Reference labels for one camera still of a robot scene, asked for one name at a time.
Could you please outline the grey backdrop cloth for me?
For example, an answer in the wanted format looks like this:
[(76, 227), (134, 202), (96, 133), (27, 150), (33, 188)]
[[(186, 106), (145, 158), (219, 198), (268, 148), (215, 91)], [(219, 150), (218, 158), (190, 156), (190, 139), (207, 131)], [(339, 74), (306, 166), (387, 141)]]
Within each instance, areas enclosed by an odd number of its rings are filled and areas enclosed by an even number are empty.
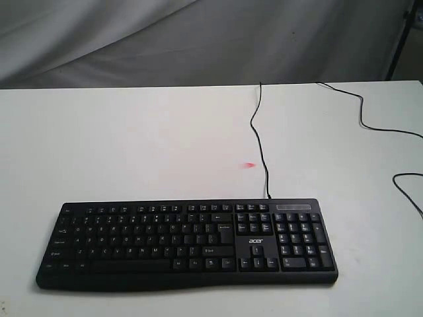
[(2, 1), (2, 88), (385, 80), (413, 1)]

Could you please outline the black acer keyboard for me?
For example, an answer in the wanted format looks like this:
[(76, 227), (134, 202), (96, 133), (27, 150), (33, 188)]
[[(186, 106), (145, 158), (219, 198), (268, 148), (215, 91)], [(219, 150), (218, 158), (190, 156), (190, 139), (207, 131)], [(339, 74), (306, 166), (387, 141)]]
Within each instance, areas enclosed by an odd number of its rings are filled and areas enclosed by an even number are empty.
[(36, 284), (126, 292), (337, 279), (316, 199), (210, 199), (65, 203)]

